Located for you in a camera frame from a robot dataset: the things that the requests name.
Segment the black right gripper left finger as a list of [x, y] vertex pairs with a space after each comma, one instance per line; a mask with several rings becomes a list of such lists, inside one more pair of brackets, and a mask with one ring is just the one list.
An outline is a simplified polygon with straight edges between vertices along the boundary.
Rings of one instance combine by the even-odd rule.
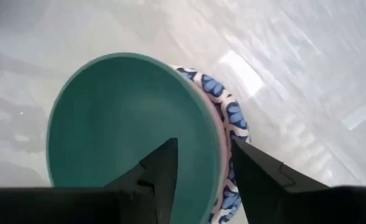
[[118, 193], [118, 224], [170, 224], [177, 168], [178, 140], [170, 138], [105, 185]]

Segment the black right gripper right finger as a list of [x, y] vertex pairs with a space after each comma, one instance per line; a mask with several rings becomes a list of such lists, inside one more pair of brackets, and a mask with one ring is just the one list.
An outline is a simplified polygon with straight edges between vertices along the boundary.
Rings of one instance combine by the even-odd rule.
[[349, 224], [349, 190], [329, 187], [240, 139], [232, 162], [246, 217], [251, 224]]

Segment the teal plastic bowl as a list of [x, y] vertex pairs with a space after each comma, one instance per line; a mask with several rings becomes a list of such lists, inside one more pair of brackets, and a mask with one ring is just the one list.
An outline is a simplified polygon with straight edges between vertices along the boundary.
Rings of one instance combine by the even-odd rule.
[[218, 190], [219, 140], [198, 88], [154, 58], [115, 53], [77, 70], [47, 130], [55, 187], [102, 187], [170, 138], [178, 140], [171, 224], [205, 224]]

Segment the blue patterned paper bowl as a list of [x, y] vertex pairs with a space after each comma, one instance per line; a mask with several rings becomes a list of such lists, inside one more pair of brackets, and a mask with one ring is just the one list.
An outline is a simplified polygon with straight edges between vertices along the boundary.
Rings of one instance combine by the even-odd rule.
[[218, 125], [222, 127], [225, 142], [222, 150], [222, 178], [215, 203], [206, 215], [205, 224], [226, 224], [239, 210], [242, 200], [238, 191], [233, 164], [231, 160], [231, 140], [238, 138], [251, 142], [248, 123], [235, 97], [210, 75], [201, 73], [193, 68], [173, 65], [172, 68], [189, 79], [206, 100], [213, 104], [213, 110], [218, 113]]

